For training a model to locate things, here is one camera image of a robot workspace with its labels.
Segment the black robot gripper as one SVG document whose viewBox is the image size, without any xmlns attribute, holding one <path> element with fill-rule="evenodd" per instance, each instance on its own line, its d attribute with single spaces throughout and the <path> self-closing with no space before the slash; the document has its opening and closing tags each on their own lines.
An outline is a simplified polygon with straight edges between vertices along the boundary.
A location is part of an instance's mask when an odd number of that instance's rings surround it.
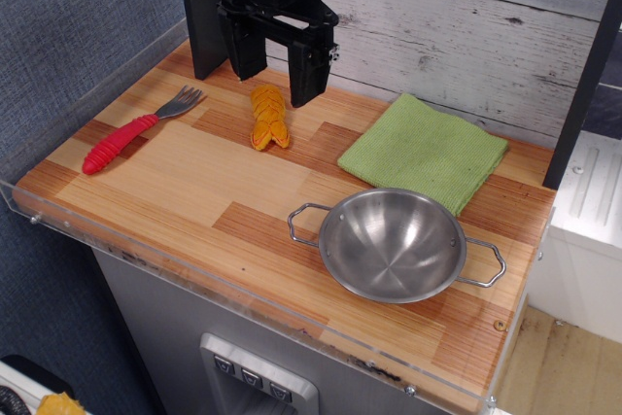
<svg viewBox="0 0 622 415">
<path fill-rule="evenodd" d="M 232 69 L 241 81 L 267 67 L 265 42 L 287 47 L 291 105 L 324 93 L 338 17 L 322 0 L 220 0 L 220 28 Z"/>
</svg>

